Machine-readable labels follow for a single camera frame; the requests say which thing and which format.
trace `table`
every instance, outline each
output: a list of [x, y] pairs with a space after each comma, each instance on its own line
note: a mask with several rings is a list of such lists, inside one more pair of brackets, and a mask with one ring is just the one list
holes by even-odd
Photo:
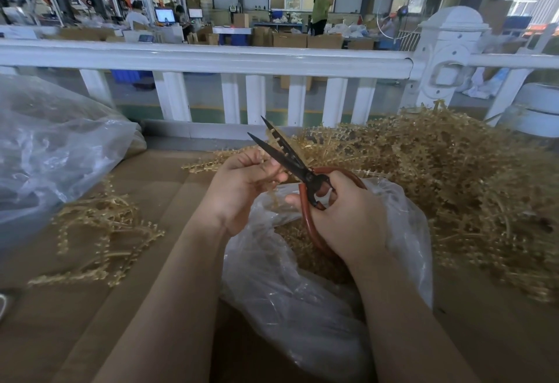
[[219, 44], [225, 44], [225, 35], [231, 35], [232, 46], [249, 46], [248, 36], [252, 28], [213, 27], [213, 33], [219, 34]]
[[255, 27], [270, 27], [276, 28], [277, 32], [280, 32], [280, 28], [297, 28], [299, 31], [303, 32], [303, 24], [297, 24], [293, 22], [283, 22], [283, 23], [276, 23], [276, 22], [255, 22], [253, 23]]

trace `white shirt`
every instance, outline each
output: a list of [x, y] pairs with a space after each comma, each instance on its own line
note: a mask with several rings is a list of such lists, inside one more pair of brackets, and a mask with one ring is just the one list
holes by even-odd
[[128, 12], [128, 15], [126, 15], [126, 22], [128, 22], [132, 29], [134, 29], [133, 22], [138, 22], [146, 26], [149, 25], [149, 20], [141, 13], [135, 11]]

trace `scissor blade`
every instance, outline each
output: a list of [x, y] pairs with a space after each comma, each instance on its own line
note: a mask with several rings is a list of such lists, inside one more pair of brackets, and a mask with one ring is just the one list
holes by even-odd
[[304, 177], [304, 170], [299, 167], [299, 165], [293, 162], [292, 159], [285, 156], [282, 152], [277, 150], [275, 147], [270, 146], [268, 143], [260, 140], [255, 135], [248, 133], [248, 135], [256, 142], [258, 146], [262, 148], [262, 150], [268, 153], [273, 159], [279, 162], [279, 164], [288, 170], [291, 174], [296, 176], [299, 180], [303, 181]]
[[274, 137], [274, 139], [276, 139], [276, 141], [278, 142], [278, 145], [282, 148], [283, 152], [286, 153], [287, 156], [293, 162], [297, 163], [297, 165], [299, 167], [307, 168], [305, 163], [301, 160], [301, 158], [299, 158], [299, 155], [297, 155], [295, 150], [293, 150], [293, 147], [291, 147], [291, 145], [287, 142], [287, 140], [285, 140], [282, 137], [282, 135], [276, 130], [276, 127], [274, 127], [272, 124], [270, 124], [269, 121], [266, 118], [264, 118], [263, 116], [260, 116], [260, 118], [262, 118], [262, 120], [264, 121], [264, 124], [266, 124], [266, 127], [268, 127], [268, 129], [272, 133], [272, 136]]

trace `white fence post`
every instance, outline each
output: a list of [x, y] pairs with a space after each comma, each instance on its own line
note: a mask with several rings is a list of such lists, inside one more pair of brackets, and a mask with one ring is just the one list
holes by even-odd
[[[542, 53], [543, 49], [546, 47], [556, 29], [557, 24], [548, 24], [545, 31], [539, 37], [539, 40], [535, 44], [533, 50], [530, 50], [526, 47], [521, 47], [520, 49], [518, 49], [516, 54]], [[534, 69], [529, 68], [509, 70], [509, 73], [503, 81], [503, 84], [501, 85], [497, 96], [495, 96], [493, 104], [485, 115], [485, 119], [489, 125], [495, 126], [499, 122], [501, 114], [505, 111], [505, 109], [507, 109], [507, 107], [509, 107], [513, 103], [514, 98], [518, 94], [518, 90], [521, 89], [521, 87], [524, 85], [526, 77], [530, 75], [533, 70]]]
[[89, 96], [110, 108], [115, 108], [111, 90], [107, 83], [105, 72], [97, 69], [80, 69], [83, 83], [86, 85]]
[[307, 91], [307, 77], [291, 75], [289, 83], [289, 99], [287, 101], [287, 125], [292, 127], [303, 126], [305, 113], [305, 95]]
[[266, 77], [247, 75], [247, 118], [248, 124], [262, 125], [266, 118]]
[[237, 74], [221, 74], [221, 93], [223, 93], [223, 112], [226, 124], [240, 124], [239, 83]]
[[153, 79], [163, 111], [163, 119], [192, 122], [185, 78], [182, 73], [153, 71]]
[[414, 69], [401, 108], [433, 107], [438, 99], [450, 104], [454, 90], [464, 82], [471, 52], [489, 28], [476, 10], [466, 6], [443, 8], [420, 26], [421, 38], [411, 55]]
[[355, 104], [353, 104], [353, 114], [351, 123], [365, 125], [371, 113], [374, 89], [377, 86], [376, 78], [360, 78], [359, 87], [355, 94]]
[[322, 114], [322, 125], [325, 127], [336, 127], [342, 121], [347, 87], [347, 78], [328, 79]]

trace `blue plastic bin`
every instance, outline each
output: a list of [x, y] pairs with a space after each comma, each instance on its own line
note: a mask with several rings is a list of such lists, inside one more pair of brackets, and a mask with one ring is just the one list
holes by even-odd
[[118, 84], [137, 83], [145, 77], [153, 77], [151, 71], [130, 71], [127, 69], [111, 69], [112, 77]]

